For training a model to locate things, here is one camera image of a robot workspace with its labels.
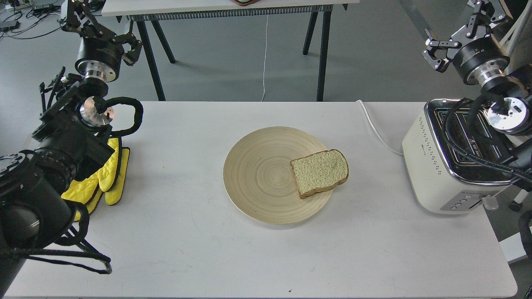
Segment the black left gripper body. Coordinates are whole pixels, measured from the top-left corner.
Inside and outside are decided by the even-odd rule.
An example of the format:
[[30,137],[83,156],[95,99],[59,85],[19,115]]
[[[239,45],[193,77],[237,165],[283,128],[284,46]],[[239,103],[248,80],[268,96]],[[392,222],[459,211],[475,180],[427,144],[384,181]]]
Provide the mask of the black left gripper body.
[[115,81],[120,73],[124,53],[122,45],[98,38],[82,37],[75,62],[76,71],[87,76],[89,71],[95,70],[103,74],[101,79],[105,82]]

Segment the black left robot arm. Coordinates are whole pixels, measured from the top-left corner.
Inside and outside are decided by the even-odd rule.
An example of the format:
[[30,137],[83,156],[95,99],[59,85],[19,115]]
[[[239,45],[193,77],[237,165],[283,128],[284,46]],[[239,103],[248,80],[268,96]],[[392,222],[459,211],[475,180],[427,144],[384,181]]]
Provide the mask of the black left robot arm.
[[100,24],[87,0],[66,0],[59,27],[81,38],[76,74],[62,69],[51,85],[40,85],[41,125],[32,133],[38,148],[1,157],[1,295],[27,260],[72,265],[57,257],[94,259],[98,274],[112,272],[111,259],[85,240],[89,213],[63,199],[73,181],[89,178],[113,154],[111,137],[136,132],[144,114],[130,97],[105,100],[121,62],[134,65],[142,43],[132,31],[118,35]]

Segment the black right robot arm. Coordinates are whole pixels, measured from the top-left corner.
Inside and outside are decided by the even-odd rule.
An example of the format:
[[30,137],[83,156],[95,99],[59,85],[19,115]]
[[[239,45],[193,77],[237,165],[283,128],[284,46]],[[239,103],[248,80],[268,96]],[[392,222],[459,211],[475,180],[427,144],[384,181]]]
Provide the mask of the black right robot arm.
[[503,0],[470,0],[467,22],[439,39],[422,20],[422,53],[443,73],[454,66],[474,99],[435,99],[424,106],[403,140],[404,158],[418,203],[444,215],[499,207],[498,195],[514,185],[508,204],[520,212],[531,194],[531,2],[512,19]]

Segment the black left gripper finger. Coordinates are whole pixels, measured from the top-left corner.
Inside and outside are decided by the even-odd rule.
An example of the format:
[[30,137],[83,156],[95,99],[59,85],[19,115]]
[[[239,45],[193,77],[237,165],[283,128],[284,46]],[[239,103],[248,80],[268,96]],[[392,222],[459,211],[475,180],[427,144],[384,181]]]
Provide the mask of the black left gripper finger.
[[127,66],[133,66],[138,61],[143,44],[133,33],[114,36],[111,38],[111,43],[118,50],[119,59]]
[[61,5],[59,28],[84,39],[109,39],[109,30],[91,13],[87,0],[65,0]]

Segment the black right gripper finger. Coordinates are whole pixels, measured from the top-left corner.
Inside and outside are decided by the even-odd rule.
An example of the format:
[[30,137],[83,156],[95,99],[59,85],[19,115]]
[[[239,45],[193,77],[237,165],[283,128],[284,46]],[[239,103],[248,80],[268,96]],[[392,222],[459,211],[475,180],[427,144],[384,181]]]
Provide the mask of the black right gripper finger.
[[424,28],[424,33],[427,39],[425,41],[426,48],[423,50],[422,56],[433,70],[440,73],[445,72],[462,44],[451,39],[438,40],[429,28]]
[[473,12],[466,26],[466,37],[473,39],[480,27],[491,33],[499,25],[506,26],[512,22],[512,14],[503,0],[468,0],[467,5]]

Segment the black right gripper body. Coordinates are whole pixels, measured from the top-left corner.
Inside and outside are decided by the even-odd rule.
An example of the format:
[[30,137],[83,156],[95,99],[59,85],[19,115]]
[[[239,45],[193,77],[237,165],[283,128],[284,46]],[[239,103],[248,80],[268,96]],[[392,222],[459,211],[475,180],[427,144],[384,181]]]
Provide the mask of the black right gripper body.
[[483,37],[458,50],[452,63],[464,84],[494,86],[504,81],[510,58],[493,37]]

